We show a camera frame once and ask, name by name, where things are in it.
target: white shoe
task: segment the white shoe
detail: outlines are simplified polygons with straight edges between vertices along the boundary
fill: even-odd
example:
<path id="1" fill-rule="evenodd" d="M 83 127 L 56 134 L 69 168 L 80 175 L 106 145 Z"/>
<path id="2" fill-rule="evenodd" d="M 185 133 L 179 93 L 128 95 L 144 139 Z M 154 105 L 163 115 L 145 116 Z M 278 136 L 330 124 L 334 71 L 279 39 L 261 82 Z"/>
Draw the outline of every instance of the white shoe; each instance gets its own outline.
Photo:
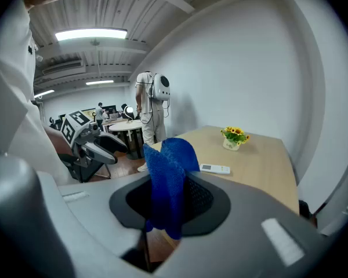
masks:
<path id="1" fill-rule="evenodd" d="M 144 165 L 142 165 L 142 166 L 140 166 L 138 168 L 139 172 L 143 172 L 143 171 L 146 171 L 146 170 L 148 170 L 147 163 L 144 163 Z"/>

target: remote control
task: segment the remote control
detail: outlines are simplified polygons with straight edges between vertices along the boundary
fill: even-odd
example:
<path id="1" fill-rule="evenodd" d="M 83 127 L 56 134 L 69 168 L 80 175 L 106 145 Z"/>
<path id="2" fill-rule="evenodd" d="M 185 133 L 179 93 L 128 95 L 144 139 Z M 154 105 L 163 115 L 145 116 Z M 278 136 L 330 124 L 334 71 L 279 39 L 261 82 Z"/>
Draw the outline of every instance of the remote control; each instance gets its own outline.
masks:
<path id="1" fill-rule="evenodd" d="M 215 164 L 201 164 L 200 170 L 204 172 L 217 173 L 217 174 L 230 174 L 231 169 L 226 166 L 218 166 Z"/>

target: air conditioner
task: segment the air conditioner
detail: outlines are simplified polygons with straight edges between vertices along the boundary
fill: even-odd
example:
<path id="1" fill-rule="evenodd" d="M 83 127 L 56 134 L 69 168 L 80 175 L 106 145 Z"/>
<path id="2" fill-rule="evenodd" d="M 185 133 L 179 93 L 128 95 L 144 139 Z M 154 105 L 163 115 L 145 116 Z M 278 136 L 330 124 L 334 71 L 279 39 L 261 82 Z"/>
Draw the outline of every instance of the air conditioner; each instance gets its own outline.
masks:
<path id="1" fill-rule="evenodd" d="M 56 79 L 85 72 L 85 64 L 82 62 L 82 60 L 78 60 L 45 68 L 42 71 L 42 74 L 46 76 L 46 78 Z"/>

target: potted plant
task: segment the potted plant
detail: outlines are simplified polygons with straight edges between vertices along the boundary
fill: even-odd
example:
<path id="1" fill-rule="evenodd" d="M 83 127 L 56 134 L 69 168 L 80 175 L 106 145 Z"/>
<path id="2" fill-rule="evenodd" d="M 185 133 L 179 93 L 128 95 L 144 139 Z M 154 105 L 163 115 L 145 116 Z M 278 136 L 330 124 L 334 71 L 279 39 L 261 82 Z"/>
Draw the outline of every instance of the potted plant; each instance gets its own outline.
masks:
<path id="1" fill-rule="evenodd" d="M 225 137 L 223 147 L 230 151 L 237 151 L 241 144 L 245 144 L 250 139 L 250 135 L 245 135 L 239 127 L 226 127 L 220 132 Z"/>

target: ceiling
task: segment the ceiling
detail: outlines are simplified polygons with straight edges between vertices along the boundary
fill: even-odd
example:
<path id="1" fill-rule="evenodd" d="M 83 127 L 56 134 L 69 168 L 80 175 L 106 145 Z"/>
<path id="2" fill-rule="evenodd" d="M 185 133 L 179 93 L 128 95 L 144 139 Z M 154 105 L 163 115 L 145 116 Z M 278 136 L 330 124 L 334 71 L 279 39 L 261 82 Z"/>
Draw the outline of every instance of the ceiling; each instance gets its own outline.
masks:
<path id="1" fill-rule="evenodd" d="M 93 79 L 127 82 L 149 51 L 198 10 L 196 1 L 59 0 L 31 9 L 30 28 L 39 47 L 37 54 L 43 57 L 37 62 L 34 92 L 85 87 L 85 81 Z M 60 43 L 55 37 L 59 31 L 88 27 L 123 28 L 128 34 L 125 40 L 85 38 Z M 75 60 L 82 60 L 86 72 L 43 76 L 45 68 Z"/>

